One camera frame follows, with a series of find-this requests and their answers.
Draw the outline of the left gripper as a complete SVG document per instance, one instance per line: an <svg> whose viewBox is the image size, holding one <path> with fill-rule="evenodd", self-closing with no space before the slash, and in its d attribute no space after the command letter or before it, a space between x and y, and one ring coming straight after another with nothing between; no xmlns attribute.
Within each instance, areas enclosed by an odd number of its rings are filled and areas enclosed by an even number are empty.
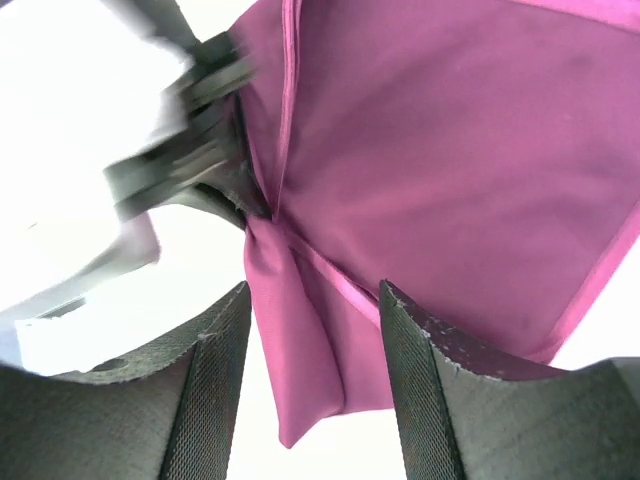
<svg viewBox="0 0 640 480"><path fill-rule="evenodd" d="M191 64L169 87L181 130L104 171L123 219L180 204L214 213L233 225L248 217L270 220L255 178L238 91L253 70L233 36L205 41L193 33L175 1L116 1L154 40L176 48Z"/></svg>

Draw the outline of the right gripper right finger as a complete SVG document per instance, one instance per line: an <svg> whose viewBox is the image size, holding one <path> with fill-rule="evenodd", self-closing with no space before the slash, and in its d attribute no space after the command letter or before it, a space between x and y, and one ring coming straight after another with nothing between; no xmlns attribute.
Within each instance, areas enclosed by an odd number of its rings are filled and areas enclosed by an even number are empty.
<svg viewBox="0 0 640 480"><path fill-rule="evenodd" d="M386 281L379 309L409 479L638 477L637 359L576 371L525 360Z"/></svg>

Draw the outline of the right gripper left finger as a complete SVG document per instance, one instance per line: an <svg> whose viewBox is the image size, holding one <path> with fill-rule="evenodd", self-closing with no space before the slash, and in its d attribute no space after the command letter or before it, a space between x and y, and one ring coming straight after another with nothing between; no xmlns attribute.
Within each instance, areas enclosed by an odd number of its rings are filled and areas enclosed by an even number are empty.
<svg viewBox="0 0 640 480"><path fill-rule="evenodd" d="M223 479L251 327L240 283L88 373L1 370L5 479Z"/></svg>

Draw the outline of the purple cloth napkin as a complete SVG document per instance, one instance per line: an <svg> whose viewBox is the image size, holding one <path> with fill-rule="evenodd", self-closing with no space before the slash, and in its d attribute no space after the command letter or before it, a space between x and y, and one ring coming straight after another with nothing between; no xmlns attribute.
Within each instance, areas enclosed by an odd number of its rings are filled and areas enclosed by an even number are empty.
<svg viewBox="0 0 640 480"><path fill-rule="evenodd" d="M639 235L638 3L259 1L232 31L281 443L391 406L385 279L551 361Z"/></svg>

